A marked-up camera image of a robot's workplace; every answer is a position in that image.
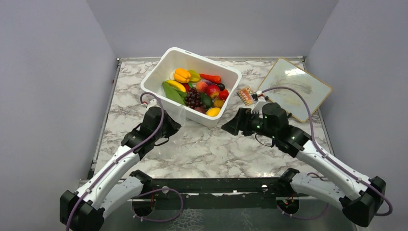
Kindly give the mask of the red apple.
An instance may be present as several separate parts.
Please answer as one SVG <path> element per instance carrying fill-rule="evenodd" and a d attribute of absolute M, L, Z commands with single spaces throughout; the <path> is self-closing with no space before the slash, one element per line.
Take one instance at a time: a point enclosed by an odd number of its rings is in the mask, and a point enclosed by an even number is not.
<path fill-rule="evenodd" d="M 205 93 L 208 97 L 210 97 L 211 99 L 215 99 L 219 96 L 221 92 L 221 89 L 219 88 L 219 86 L 213 84 L 213 85 L 208 85 Z"/>

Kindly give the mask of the clear zip top bag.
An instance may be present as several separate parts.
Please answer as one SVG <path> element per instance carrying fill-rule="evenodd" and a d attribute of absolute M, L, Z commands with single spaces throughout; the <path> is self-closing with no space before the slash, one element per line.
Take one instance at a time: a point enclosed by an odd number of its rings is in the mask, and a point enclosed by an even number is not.
<path fill-rule="evenodd" d="M 179 106 L 169 105 L 166 107 L 166 111 L 169 116 L 182 127 L 185 125 L 186 121 L 186 110 L 185 106 L 180 104 Z"/>

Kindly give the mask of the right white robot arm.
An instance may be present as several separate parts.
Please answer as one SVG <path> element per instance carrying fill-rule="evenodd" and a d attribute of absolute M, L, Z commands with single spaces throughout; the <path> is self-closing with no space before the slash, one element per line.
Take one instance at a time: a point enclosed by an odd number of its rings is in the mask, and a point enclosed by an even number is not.
<path fill-rule="evenodd" d="M 282 195 L 307 194 L 340 209 L 354 224 L 368 227 L 385 201 L 386 182 L 347 166 L 325 151 L 311 135 L 290 125 L 288 118 L 277 103 L 267 103 L 260 113 L 239 108 L 235 117 L 221 128 L 235 136 L 241 133 L 271 138 L 273 146 L 310 165 L 328 179 L 323 182 L 295 169 L 286 170 L 277 184 Z"/>

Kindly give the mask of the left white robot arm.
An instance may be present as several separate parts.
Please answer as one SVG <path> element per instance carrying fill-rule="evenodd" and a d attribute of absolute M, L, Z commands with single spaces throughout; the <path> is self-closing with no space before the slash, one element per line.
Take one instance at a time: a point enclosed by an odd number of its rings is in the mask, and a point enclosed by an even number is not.
<path fill-rule="evenodd" d="M 136 165 L 160 139 L 168 140 L 181 128 L 162 107 L 151 107 L 143 121 L 121 141 L 106 165 L 75 192 L 65 191 L 60 198 L 60 222 L 67 231 L 98 231 L 105 219 L 133 197 L 157 192 L 152 178 L 133 171 L 122 183 L 121 177 Z"/>

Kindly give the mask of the yellow lemon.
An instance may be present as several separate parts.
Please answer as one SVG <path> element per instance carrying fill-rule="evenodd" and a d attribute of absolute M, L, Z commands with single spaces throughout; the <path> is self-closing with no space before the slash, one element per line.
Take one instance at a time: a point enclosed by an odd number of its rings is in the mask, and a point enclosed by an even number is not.
<path fill-rule="evenodd" d="M 217 116 L 217 115 L 220 113 L 220 111 L 221 111 L 220 108 L 218 108 L 218 107 L 213 107 L 213 108 L 208 109 L 205 114 L 206 114 L 207 116 L 210 116 L 210 117 L 215 117 L 215 116 Z"/>

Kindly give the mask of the small orange fruit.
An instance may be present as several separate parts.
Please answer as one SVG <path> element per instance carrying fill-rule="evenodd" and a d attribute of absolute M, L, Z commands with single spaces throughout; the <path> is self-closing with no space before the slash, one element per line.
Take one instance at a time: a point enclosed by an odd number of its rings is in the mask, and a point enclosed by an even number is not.
<path fill-rule="evenodd" d="M 225 101 L 223 101 L 223 100 L 215 99 L 214 102 L 213 102 L 213 107 L 221 109 L 223 107 L 224 103 L 225 103 Z"/>

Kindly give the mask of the green leaf vegetable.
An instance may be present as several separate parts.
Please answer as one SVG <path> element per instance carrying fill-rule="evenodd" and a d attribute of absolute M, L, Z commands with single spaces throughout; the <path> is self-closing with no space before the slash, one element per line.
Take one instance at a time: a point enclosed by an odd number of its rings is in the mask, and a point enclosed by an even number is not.
<path fill-rule="evenodd" d="M 178 89 L 175 89 L 174 87 L 170 86 L 169 83 L 163 82 L 162 87 L 165 91 L 165 95 L 169 100 L 172 100 L 174 102 L 177 102 L 181 105 L 186 106 L 185 104 L 185 97 L 187 96 L 187 93 L 182 92 Z"/>

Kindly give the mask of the purple grape bunch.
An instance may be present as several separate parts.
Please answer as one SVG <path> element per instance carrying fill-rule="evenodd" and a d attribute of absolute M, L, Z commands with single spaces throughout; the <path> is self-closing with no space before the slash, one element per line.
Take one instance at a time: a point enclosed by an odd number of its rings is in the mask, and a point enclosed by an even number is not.
<path fill-rule="evenodd" d="M 191 109 L 205 109 L 205 104 L 202 102 L 201 94 L 195 87 L 189 89 L 187 95 L 184 98 L 184 102 L 186 106 Z"/>

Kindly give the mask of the dark purple passion fruit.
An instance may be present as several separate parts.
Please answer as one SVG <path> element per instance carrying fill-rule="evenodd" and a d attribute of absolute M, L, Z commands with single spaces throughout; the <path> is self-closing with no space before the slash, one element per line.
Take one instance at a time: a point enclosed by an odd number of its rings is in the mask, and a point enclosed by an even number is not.
<path fill-rule="evenodd" d="M 206 108 L 205 107 L 195 107 L 194 110 L 199 112 L 199 113 L 206 114 Z"/>

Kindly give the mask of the green avocado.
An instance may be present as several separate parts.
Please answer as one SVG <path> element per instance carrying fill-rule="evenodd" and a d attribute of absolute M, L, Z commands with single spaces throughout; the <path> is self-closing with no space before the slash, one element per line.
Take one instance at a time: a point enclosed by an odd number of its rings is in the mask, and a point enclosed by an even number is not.
<path fill-rule="evenodd" d="M 201 101 L 206 109 L 209 109 L 213 106 L 213 100 L 208 95 L 206 95 L 205 93 L 201 93 L 200 96 Z"/>

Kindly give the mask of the dark eggplant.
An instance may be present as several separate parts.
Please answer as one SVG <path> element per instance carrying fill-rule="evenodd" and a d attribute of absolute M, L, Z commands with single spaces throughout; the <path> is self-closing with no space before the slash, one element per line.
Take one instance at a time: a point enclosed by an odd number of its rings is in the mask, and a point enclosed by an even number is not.
<path fill-rule="evenodd" d="M 222 83 L 217 83 L 216 85 L 218 86 L 218 88 L 220 89 L 220 91 L 223 91 L 223 90 L 226 88 L 225 85 L 222 84 Z"/>

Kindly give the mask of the yellow banana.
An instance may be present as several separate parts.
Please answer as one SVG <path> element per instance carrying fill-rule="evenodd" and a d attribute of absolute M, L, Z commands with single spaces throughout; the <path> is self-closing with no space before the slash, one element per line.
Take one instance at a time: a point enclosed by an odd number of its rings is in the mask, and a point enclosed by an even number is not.
<path fill-rule="evenodd" d="M 168 83 L 170 86 L 176 88 L 177 90 L 186 93 L 187 90 L 186 88 L 179 82 L 175 81 L 175 80 L 166 80 L 165 83 Z"/>

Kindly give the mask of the orange carrot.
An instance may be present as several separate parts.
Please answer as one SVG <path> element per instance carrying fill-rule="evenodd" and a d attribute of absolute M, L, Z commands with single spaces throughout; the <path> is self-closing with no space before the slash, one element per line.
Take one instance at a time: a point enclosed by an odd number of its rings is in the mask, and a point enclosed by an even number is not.
<path fill-rule="evenodd" d="M 202 73 L 201 73 L 201 74 L 200 74 L 200 77 L 201 77 L 202 79 L 211 81 L 211 82 L 213 82 L 213 83 L 217 83 L 217 84 L 221 83 L 221 77 L 220 77 L 220 76 L 214 76 L 214 75 L 208 75 L 208 74 L 202 74 Z"/>

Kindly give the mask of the peach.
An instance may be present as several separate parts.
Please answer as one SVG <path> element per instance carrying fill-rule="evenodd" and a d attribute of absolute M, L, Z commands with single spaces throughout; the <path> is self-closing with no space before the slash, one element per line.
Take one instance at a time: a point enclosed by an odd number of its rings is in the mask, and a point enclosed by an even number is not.
<path fill-rule="evenodd" d="M 206 89 L 208 87 L 208 84 L 206 82 L 203 81 L 199 81 L 196 83 L 195 88 L 197 89 L 198 92 L 200 93 L 205 93 Z"/>

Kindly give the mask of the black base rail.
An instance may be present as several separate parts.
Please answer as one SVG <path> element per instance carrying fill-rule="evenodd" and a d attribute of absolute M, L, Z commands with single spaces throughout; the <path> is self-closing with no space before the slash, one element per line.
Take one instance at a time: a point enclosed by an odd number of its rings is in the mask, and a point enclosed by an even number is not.
<path fill-rule="evenodd" d="M 277 177 L 153 179 L 140 170 L 130 176 L 143 183 L 143 195 L 132 204 L 153 210 L 275 209 L 277 200 L 303 196 Z"/>

